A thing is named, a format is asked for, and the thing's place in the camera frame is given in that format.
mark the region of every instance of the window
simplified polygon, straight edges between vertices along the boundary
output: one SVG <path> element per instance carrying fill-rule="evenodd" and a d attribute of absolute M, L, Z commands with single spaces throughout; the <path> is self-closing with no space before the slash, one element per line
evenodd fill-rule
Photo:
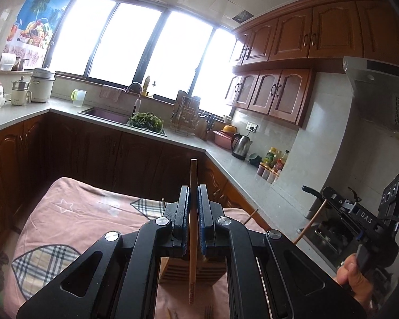
<path fill-rule="evenodd" d="M 169 99 L 176 99 L 179 90 L 188 92 L 212 31 L 213 27 L 191 15 L 172 12 L 145 72 L 151 78 L 148 90 Z"/>
<path fill-rule="evenodd" d="M 233 78 L 229 59 L 235 36 L 219 29 L 211 39 L 192 96 L 201 97 L 199 108 L 218 116 L 229 115 L 232 107 L 223 103 Z"/>
<path fill-rule="evenodd" d="M 120 4 L 98 46 L 90 77 L 129 86 L 161 12 Z"/>
<path fill-rule="evenodd" d="M 61 72 L 83 75 L 115 2 L 76 0 L 65 16 L 50 67 Z"/>
<path fill-rule="evenodd" d="M 201 110 L 218 116 L 231 111 L 223 99 L 233 77 L 235 37 L 192 15 L 148 4 L 75 0 L 56 36 L 48 54 L 56 71 L 119 87 L 150 76 L 149 93 L 175 100 L 183 90 L 201 97 Z"/>

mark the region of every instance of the stainless steel kettle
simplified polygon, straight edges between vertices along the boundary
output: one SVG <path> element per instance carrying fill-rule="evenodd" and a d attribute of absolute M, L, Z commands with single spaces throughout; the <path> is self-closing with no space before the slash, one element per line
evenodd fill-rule
<path fill-rule="evenodd" d="M 252 141 L 247 136 L 242 136 L 241 134 L 237 133 L 234 134 L 231 140 L 231 149 L 232 149 L 232 156 L 240 159 L 245 160 L 247 156 L 247 152 L 250 148 Z"/>

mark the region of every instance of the kitchen sink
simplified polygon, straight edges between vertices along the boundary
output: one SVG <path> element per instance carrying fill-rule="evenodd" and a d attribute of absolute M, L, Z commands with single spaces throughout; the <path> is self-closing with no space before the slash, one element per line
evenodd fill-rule
<path fill-rule="evenodd" d="M 159 134 L 161 136 L 167 136 L 164 132 L 164 129 L 161 132 L 157 133 L 157 132 L 150 131 L 149 129 L 146 129 L 146 128 L 138 128 L 135 126 L 130 126 L 130 117 L 129 116 L 114 113 L 113 111 L 93 107 L 93 108 L 90 108 L 90 109 L 87 109 L 84 111 L 80 111 L 79 114 L 94 116 L 101 120 L 116 122 L 118 124 L 123 124 L 129 128 L 134 128 L 134 129 L 146 131 L 149 133 Z"/>

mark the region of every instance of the metal screw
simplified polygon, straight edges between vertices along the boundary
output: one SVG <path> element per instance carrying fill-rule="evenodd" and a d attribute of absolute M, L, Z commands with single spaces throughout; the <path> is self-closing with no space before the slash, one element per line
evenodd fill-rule
<path fill-rule="evenodd" d="M 157 223 L 158 225 L 167 225 L 169 221 L 170 219 L 168 219 L 167 217 L 158 217 L 155 220 L 155 223 Z"/>
<path fill-rule="evenodd" d="M 115 241 L 118 239 L 118 233 L 116 231 L 110 231 L 105 234 L 105 238 L 107 241 Z"/>
<path fill-rule="evenodd" d="M 231 219 L 229 217 L 225 217 L 225 216 L 219 217 L 217 219 L 217 223 L 219 223 L 221 225 L 230 225 L 231 222 L 232 222 Z"/>
<path fill-rule="evenodd" d="M 268 231 L 268 236 L 272 240 L 279 240 L 282 237 L 282 233 L 279 230 L 272 229 Z"/>

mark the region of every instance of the gray countertop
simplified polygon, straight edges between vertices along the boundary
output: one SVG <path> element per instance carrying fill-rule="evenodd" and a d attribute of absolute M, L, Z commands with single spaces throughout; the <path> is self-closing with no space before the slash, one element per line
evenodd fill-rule
<path fill-rule="evenodd" d="M 0 109 L 0 130 L 50 111 L 126 133 L 202 151 L 223 172 L 235 188 L 247 199 L 250 205 L 255 209 L 259 209 L 260 216 L 272 228 L 280 230 L 284 235 L 293 240 L 297 235 L 297 229 L 303 228 L 307 224 L 307 220 L 299 211 L 275 192 L 267 181 L 256 175 L 255 167 L 246 161 L 241 161 L 233 157 L 228 150 L 215 145 L 215 143 L 211 141 L 206 142 L 194 136 L 175 133 L 169 128 L 165 129 L 167 137 L 164 137 L 92 116 L 79 114 L 80 111 L 86 109 L 88 109 L 87 106 L 74 107 L 71 101 L 54 97 L 50 98 L 47 103 L 30 103 L 24 106 L 13 106 L 10 102 L 7 102 Z M 334 275 L 331 268 L 304 240 L 301 240 L 297 246 L 325 272 L 331 276 Z"/>

